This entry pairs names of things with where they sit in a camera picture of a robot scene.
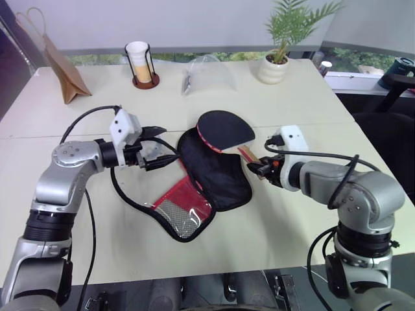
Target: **paddle handle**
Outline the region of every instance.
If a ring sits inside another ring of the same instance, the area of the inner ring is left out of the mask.
[[[238,147],[238,151],[241,153],[241,156],[248,163],[256,162],[260,163],[261,161],[256,157],[256,155],[249,149],[248,146],[243,145]]]

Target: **window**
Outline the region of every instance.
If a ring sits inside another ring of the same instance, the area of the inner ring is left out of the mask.
[[[338,47],[322,47],[324,60],[333,64],[330,71],[382,75],[395,61],[395,56]]]
[[[215,52],[212,53],[223,62],[240,61],[240,60],[259,60],[267,52]],[[206,53],[152,53],[153,60],[164,60],[167,62],[187,63],[198,56]],[[73,55],[68,56],[69,60],[75,66],[88,65],[121,65],[128,63],[126,56],[121,54],[91,54],[91,55]]]

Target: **clear plastic bag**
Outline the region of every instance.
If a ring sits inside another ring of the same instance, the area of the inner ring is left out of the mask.
[[[236,83],[230,70],[215,56],[207,54],[187,64],[182,95],[210,89],[236,91]]]
[[[192,186],[188,176],[158,199],[152,208],[180,238],[189,238],[212,213],[209,202]]]

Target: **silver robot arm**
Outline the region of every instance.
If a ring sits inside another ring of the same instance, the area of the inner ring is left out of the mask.
[[[52,152],[50,166],[41,175],[23,236],[18,239],[1,300],[1,311],[59,310],[71,289],[72,263],[65,256],[71,230],[89,177],[106,167],[139,165],[151,170],[173,162],[146,161],[141,141],[165,129],[140,127],[137,117],[120,109],[110,127],[112,142],[69,141]]]
[[[297,126],[281,127],[268,143],[282,151],[308,151]],[[405,201],[400,184],[382,172],[353,171],[332,202],[349,167],[306,158],[299,153],[280,154],[262,158],[262,165],[250,163],[248,168],[273,185],[301,190],[337,209],[335,253],[326,257],[329,289],[336,297],[346,299],[354,311],[415,310],[414,298],[390,288],[394,212]]]

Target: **black chair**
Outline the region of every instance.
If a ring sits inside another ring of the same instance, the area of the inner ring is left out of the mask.
[[[388,95],[375,111],[355,113],[353,117],[415,203],[415,120],[388,112],[402,92],[415,88],[415,78],[389,74],[382,79],[391,86]]]

